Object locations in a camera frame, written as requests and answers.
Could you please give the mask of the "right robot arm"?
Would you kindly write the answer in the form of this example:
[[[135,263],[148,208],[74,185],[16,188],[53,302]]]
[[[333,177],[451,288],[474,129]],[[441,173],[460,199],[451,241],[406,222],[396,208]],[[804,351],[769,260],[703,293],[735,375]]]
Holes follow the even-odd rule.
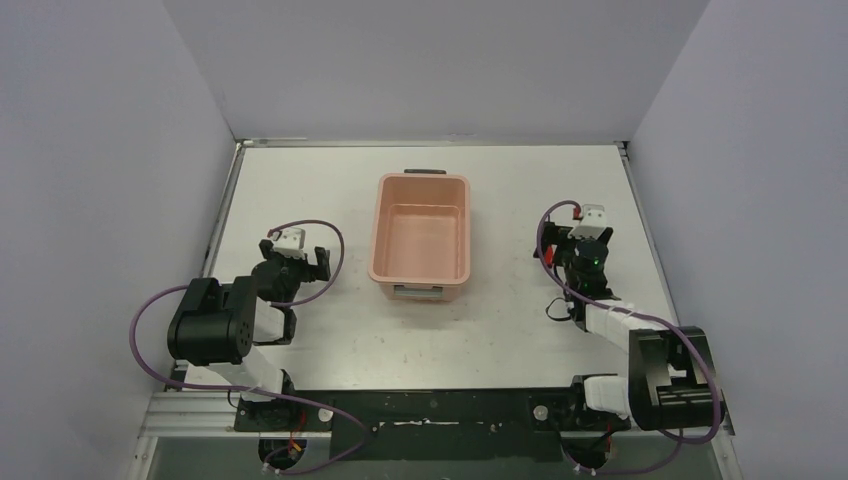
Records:
[[[726,405],[704,331],[639,312],[612,292],[604,272],[611,228],[588,237],[573,232],[542,220],[534,256],[562,289],[565,320],[622,351],[627,371],[576,376],[578,391],[563,401],[565,419],[585,429],[608,413],[678,441],[685,429],[716,432]]]

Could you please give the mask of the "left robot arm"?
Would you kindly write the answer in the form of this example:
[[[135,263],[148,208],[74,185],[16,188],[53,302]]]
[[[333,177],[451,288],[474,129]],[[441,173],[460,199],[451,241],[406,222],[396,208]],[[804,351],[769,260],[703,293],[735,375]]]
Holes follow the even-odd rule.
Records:
[[[285,396],[294,393],[294,386],[288,373],[259,348],[288,345],[294,339],[297,316],[291,304],[302,284],[331,279],[330,252],[316,247],[311,262],[303,242],[292,234],[263,239],[259,250],[262,261],[248,275],[227,284],[213,277],[192,280],[166,340],[174,359],[207,367],[241,387],[243,400],[259,402],[259,420],[282,431],[297,415],[296,402]]]

